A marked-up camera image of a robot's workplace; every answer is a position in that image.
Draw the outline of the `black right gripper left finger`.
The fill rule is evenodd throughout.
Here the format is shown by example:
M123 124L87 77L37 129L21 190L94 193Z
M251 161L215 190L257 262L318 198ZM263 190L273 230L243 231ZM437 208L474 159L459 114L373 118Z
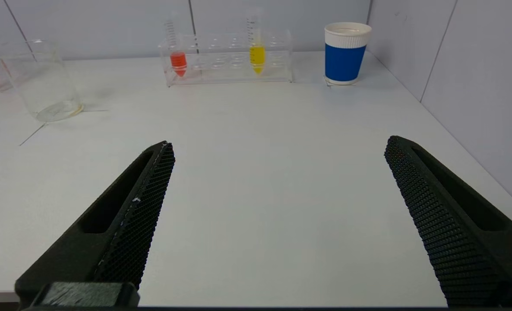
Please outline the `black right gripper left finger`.
M144 150L15 283L21 308L136 308L175 164Z

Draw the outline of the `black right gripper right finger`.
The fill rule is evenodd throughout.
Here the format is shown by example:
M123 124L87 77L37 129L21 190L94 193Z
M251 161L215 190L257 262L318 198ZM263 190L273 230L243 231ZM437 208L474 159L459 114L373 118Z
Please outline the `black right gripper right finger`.
M512 220L412 140L384 157L448 307L512 308Z

